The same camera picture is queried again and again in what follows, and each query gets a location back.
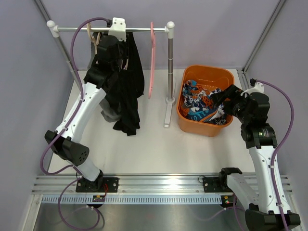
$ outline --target table surface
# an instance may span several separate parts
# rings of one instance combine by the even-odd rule
[[[184,70],[174,70],[177,100]],[[235,69],[229,70],[235,85],[241,87]],[[83,79],[86,71],[80,71]],[[89,147],[89,158],[104,173],[112,174],[179,174],[217,173],[223,167],[238,167],[242,172],[255,172],[253,162],[241,137],[237,118],[213,138],[183,132],[178,126],[176,105],[169,128],[164,128],[167,96],[167,70],[156,70],[152,97],[148,99],[150,71],[144,71],[144,95],[138,99],[140,129],[136,136],[113,130],[101,115],[98,105],[84,130],[81,144]],[[78,97],[74,83],[65,115]],[[53,155],[49,171],[59,170],[67,162]],[[63,173],[75,173],[67,169]]]

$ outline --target clothing rack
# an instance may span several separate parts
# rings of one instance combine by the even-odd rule
[[[77,82],[77,76],[74,72],[70,55],[68,54],[61,38],[59,32],[75,32],[77,27],[64,27],[57,26],[54,21],[49,20],[47,22],[47,26],[50,29],[52,36],[55,38],[66,63],[68,64],[70,71],[74,77],[74,80]],[[109,31],[109,27],[91,27],[91,32],[104,32]],[[80,31],[87,32],[87,28],[83,27]],[[151,32],[151,28],[143,28],[143,27],[127,27],[126,32]],[[164,127],[168,128],[170,126],[171,121],[171,112],[172,106],[175,104],[174,98],[174,87],[175,87],[175,79],[173,78],[173,38],[174,38],[174,22],[168,22],[164,28],[153,28],[153,32],[164,32],[167,33],[168,36],[168,95],[166,97],[166,114]]]

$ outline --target patterned clothing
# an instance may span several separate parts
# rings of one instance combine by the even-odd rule
[[[217,88],[208,91],[202,84],[197,84],[195,80],[187,80],[182,89],[184,103],[181,107],[182,115],[190,120],[205,122],[210,124],[224,125],[227,123],[223,105],[214,107],[210,99],[211,94],[221,92]]]

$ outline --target orange laundry basket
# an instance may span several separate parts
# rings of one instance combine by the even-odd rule
[[[225,69],[202,65],[189,66],[185,69],[183,74],[177,104],[179,127],[185,132],[197,133],[209,137],[217,136],[223,128],[232,122],[233,117],[231,115],[227,116],[227,123],[225,125],[214,125],[186,119],[180,113],[180,107],[184,102],[182,87],[184,82],[189,79],[197,81],[198,84],[206,85],[206,88],[212,91],[216,88],[225,90],[228,86],[234,84],[234,77],[230,71]]]

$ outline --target gray wall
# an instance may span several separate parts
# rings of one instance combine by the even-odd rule
[[[16,231],[73,81],[31,0],[1,0],[0,22],[0,229]]]
[[[295,121],[289,139],[278,154],[281,173],[287,174],[307,226],[308,167],[308,1],[289,0],[274,24],[272,31],[261,47],[248,70],[249,77],[271,82],[282,88],[291,98],[295,108]],[[275,128],[278,140],[284,136],[289,121],[287,101],[269,87],[269,122]]]
[[[174,65],[242,67],[278,0],[43,0],[52,19],[61,26],[78,26],[92,17],[122,17],[127,26],[164,27],[175,22]],[[156,67],[167,67],[167,38],[156,34]],[[63,33],[69,46],[71,33]],[[149,33],[136,34],[145,68],[150,66]],[[85,69],[90,59],[87,33],[77,38],[76,61]]]

